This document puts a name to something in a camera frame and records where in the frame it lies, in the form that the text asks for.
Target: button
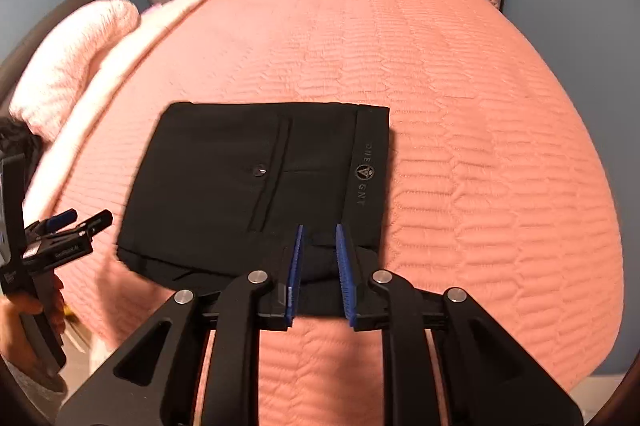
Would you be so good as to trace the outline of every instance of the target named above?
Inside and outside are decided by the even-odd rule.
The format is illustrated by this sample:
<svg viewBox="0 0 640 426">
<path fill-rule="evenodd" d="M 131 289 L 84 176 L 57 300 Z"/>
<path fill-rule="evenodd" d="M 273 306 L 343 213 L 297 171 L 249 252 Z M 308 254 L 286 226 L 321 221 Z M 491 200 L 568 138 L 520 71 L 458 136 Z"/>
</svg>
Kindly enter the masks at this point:
<svg viewBox="0 0 640 426">
<path fill-rule="evenodd" d="M 261 177 L 267 172 L 267 166 L 264 164 L 258 164 L 254 167 L 254 177 Z"/>
</svg>

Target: folded black pants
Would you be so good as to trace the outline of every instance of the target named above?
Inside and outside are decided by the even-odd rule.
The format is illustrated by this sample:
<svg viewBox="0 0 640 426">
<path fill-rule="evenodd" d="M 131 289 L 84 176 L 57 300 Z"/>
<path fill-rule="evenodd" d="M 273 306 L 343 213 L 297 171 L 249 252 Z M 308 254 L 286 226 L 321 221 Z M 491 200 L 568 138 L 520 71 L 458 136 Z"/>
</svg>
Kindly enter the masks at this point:
<svg viewBox="0 0 640 426">
<path fill-rule="evenodd" d="M 335 226 L 378 251 L 388 108 L 172 104 L 134 180 L 118 257 L 172 289 L 223 289 L 274 247 L 306 241 L 298 310 L 342 315 Z"/>
</svg>

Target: person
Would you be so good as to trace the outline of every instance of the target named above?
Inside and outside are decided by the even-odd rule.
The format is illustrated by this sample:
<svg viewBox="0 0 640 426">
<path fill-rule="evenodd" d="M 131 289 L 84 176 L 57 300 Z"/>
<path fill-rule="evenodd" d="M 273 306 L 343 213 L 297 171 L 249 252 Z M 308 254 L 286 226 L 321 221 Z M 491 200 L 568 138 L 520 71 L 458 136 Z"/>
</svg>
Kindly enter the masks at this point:
<svg viewBox="0 0 640 426">
<path fill-rule="evenodd" d="M 54 287 L 54 308 L 49 320 L 56 333 L 62 335 L 65 331 L 64 285 L 55 275 Z M 60 375 L 47 375 L 20 321 L 20 314 L 35 315 L 42 311 L 42 304 L 26 293 L 0 297 L 0 355 L 30 401 L 53 422 L 66 397 L 66 383 Z"/>
</svg>

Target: circular logo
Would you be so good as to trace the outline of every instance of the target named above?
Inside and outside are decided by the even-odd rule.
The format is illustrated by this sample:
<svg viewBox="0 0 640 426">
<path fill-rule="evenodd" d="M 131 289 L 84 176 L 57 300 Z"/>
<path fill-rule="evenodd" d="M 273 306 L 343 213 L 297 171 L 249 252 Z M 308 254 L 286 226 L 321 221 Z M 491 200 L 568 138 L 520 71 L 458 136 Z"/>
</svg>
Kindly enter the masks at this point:
<svg viewBox="0 0 640 426">
<path fill-rule="evenodd" d="M 375 170 L 371 166 L 367 166 L 366 164 L 363 164 L 356 168 L 356 177 L 358 177 L 361 181 L 371 180 L 371 177 L 373 177 L 373 173 L 375 173 Z"/>
</svg>

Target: quilted bedspread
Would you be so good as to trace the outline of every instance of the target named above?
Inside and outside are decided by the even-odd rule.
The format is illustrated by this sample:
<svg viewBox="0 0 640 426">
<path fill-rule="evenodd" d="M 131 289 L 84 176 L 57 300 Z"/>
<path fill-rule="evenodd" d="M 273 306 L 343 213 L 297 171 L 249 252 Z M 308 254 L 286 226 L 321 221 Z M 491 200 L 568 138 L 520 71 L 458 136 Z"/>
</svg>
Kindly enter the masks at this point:
<svg viewBox="0 0 640 426">
<path fill-rule="evenodd" d="M 179 100 L 389 106 L 386 267 L 465 287 L 565 388 L 609 352 L 622 255 L 602 166 L 556 78 L 486 0 L 208 0 L 178 25 L 117 92 L 57 204 L 114 213 L 95 252 L 59 272 L 108 345 L 170 295 L 114 242 Z M 263 333 L 260 404 L 267 425 L 382 424 L 380 334 L 304 317 Z"/>
</svg>

